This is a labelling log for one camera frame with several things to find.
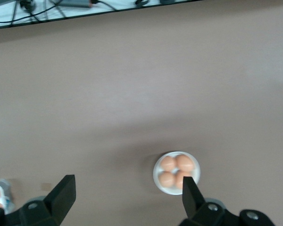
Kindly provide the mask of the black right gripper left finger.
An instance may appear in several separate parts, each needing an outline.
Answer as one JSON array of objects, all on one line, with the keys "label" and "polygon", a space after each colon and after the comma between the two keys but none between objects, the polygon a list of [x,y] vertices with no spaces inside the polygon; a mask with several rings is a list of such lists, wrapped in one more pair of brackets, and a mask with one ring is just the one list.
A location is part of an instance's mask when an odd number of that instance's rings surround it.
[{"label": "black right gripper left finger", "polygon": [[30,201],[7,215],[0,208],[0,226],[59,226],[75,200],[75,175],[66,175],[43,200]]}]

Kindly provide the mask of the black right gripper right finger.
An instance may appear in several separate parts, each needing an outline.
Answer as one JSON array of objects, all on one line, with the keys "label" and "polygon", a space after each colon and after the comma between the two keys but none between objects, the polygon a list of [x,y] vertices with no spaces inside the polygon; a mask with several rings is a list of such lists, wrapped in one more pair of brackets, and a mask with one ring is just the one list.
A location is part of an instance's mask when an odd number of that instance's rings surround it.
[{"label": "black right gripper right finger", "polygon": [[183,178],[182,201],[187,218],[181,226],[273,226],[272,220],[258,210],[244,209],[232,214],[217,199],[204,198],[192,177]]}]

